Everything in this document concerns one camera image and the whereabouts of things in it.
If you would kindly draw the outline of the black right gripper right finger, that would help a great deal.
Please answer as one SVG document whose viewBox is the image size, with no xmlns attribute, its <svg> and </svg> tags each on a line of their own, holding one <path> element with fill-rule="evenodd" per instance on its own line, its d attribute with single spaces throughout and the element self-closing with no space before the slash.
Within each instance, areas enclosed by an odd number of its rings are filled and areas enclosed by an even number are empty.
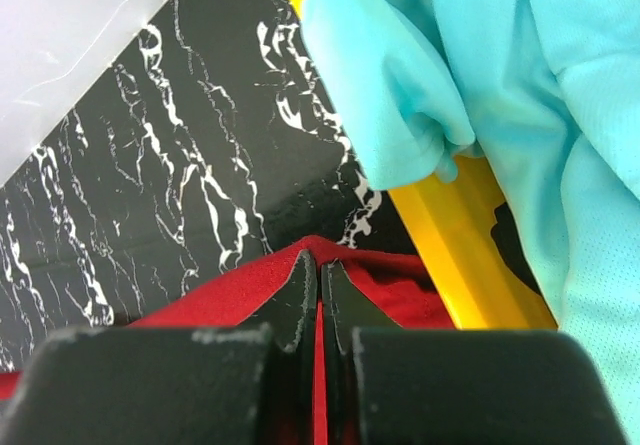
<svg viewBox="0 0 640 445">
<path fill-rule="evenodd" d="M 321 268 L 327 431 L 330 444 L 352 444 L 358 438 L 357 384 L 352 335 L 358 327 L 399 325 L 367 298 L 341 261 Z"/>
</svg>

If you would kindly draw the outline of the dark red polo shirt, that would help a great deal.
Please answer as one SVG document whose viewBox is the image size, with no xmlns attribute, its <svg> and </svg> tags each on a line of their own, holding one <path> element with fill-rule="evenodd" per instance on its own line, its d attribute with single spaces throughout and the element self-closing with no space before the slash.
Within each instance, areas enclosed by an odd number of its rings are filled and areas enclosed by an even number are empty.
<svg viewBox="0 0 640 445">
<path fill-rule="evenodd" d="M 286 281 L 299 252 L 316 263 L 313 442 L 327 431 L 321 268 L 344 263 L 356 287 L 399 326 L 358 327 L 352 353 L 358 438 L 436 444 L 446 427 L 420 395 L 429 328 L 450 328 L 414 255 L 351 250 L 319 237 L 210 281 L 125 328 L 66 329 L 28 367 L 1 378 L 5 444 L 264 444 L 267 324 L 249 317 Z"/>
</svg>

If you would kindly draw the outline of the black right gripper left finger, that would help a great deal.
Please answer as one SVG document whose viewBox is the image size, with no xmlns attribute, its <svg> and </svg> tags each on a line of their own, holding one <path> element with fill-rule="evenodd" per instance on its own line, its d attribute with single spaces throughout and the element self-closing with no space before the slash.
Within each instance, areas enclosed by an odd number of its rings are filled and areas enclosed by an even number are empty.
<svg viewBox="0 0 640 445">
<path fill-rule="evenodd" d="M 303 250 L 281 288 L 249 317 L 272 332 L 263 373 L 264 444 L 313 442 L 317 302 L 316 263 Z"/>
</svg>

